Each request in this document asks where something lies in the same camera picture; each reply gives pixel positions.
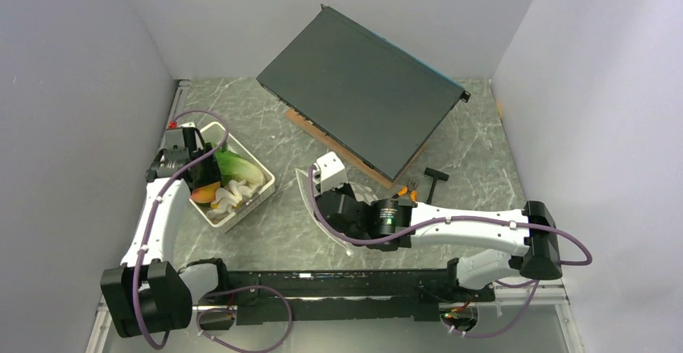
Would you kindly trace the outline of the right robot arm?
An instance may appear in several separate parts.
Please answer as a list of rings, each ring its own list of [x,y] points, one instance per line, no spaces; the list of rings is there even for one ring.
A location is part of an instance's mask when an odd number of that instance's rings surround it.
[[[315,219],[332,236],[353,246],[396,251],[430,245],[478,247],[451,263],[444,279],[448,297],[462,301],[475,289],[510,276],[529,280],[562,278],[557,227],[546,205],[527,201],[522,209],[454,210],[424,202],[358,201],[350,185],[309,189]]]

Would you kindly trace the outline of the green lettuce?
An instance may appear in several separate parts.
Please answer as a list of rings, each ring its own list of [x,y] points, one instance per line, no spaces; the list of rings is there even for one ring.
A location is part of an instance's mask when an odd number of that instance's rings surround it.
[[[239,154],[219,147],[213,155],[221,174],[221,187],[227,187],[230,181],[245,181],[251,186],[262,185],[265,181],[260,168]]]

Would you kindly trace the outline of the white mushrooms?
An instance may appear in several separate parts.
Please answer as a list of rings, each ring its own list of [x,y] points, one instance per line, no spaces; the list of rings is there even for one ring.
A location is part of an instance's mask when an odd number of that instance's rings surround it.
[[[260,184],[248,183],[245,180],[230,180],[226,187],[217,190],[214,200],[210,203],[211,209],[206,212],[209,219],[214,219],[222,214],[233,213],[237,208],[252,198]]]

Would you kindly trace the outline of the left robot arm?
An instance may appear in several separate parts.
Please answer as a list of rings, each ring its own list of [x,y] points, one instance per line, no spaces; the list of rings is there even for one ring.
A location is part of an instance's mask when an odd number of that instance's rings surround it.
[[[119,266],[106,269],[100,280],[114,328],[123,338],[184,329],[200,299],[219,305],[230,297],[222,259],[198,260],[181,270],[170,261],[180,214],[192,192],[220,175],[214,149],[192,124],[171,125],[164,132],[164,145],[145,173],[146,198],[132,243]]]

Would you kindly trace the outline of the peach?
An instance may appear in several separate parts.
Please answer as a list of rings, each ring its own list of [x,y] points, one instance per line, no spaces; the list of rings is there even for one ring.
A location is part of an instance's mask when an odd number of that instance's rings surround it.
[[[191,192],[190,199],[197,204],[210,204],[215,200],[217,190],[221,188],[221,182],[214,182],[212,184],[194,189]]]

